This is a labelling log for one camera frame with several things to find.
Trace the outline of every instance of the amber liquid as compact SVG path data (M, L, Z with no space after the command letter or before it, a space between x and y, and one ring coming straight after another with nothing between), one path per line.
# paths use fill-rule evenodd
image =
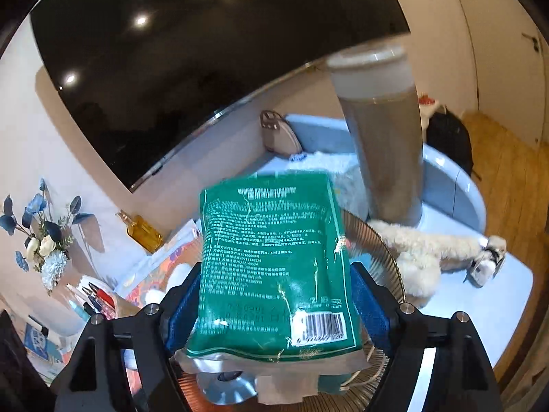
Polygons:
M164 243L162 235L139 215L128 225L128 235L151 254Z

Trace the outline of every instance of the green package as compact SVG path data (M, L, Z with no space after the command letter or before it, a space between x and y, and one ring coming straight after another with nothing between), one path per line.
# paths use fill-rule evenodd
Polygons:
M202 191L200 208L200 302L188 356L293 362L362 347L327 174L226 180Z

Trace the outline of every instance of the wooden floor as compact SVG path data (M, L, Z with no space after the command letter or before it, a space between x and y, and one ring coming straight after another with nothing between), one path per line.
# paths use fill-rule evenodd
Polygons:
M549 205L549 146L534 151L483 114L464 121L473 146L473 176L487 207L485 235L507 240L507 249L534 273L520 324L495 367L500 388L517 371L549 305L549 248L544 226Z

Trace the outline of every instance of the blue gripper pad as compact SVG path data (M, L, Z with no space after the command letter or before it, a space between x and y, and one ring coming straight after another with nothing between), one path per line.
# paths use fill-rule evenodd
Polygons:
M393 354L389 340L390 322L369 286L360 275L356 264L351 265L352 301L373 344L385 354Z
M165 347L171 354L185 346L190 332L193 330L198 317L199 292L200 274L196 276L169 320Z

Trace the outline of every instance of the artificial flower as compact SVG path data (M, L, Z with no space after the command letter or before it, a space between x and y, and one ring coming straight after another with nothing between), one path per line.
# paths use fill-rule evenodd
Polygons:
M8 233L8 235L12 236L17 224L13 217L4 214L0 217L0 226Z
M20 267L23 271L28 271L28 263L23 258L23 255L20 251L15 251L15 261L17 262L17 266Z
M31 214L37 214L39 212L42 212L46 208L47 204L48 203L46 202L46 199L42 195L37 193L35 197L28 202L27 210Z
M52 291L61 279L65 266L68 263L67 256L60 250L52 252L42 267L42 284L48 291Z
M40 243L40 251L38 252L42 257L48 257L54 249L56 249L56 242L53 241L51 236L45 236L42 243Z
M32 237L27 245L27 258L29 260L34 260L34 253L40 246L40 242L36 237Z

